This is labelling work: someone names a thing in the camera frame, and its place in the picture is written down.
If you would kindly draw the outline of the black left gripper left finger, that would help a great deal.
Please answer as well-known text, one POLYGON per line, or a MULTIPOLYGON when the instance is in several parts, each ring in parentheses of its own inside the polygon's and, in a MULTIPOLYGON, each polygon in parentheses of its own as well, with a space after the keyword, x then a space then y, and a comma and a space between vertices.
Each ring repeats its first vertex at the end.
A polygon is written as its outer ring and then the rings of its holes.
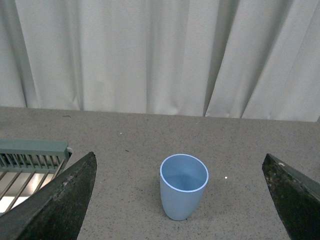
POLYGON ((97 160, 89 152, 0 217, 2 240, 75 240, 92 197, 97 160))

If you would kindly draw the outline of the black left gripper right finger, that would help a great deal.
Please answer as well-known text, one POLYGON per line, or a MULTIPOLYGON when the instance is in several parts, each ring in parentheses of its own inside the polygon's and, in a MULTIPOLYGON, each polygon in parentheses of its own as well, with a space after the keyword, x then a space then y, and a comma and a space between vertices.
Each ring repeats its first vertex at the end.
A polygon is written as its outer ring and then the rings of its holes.
POLYGON ((262 171, 277 213, 290 239, 320 238, 320 184, 267 154, 262 171))

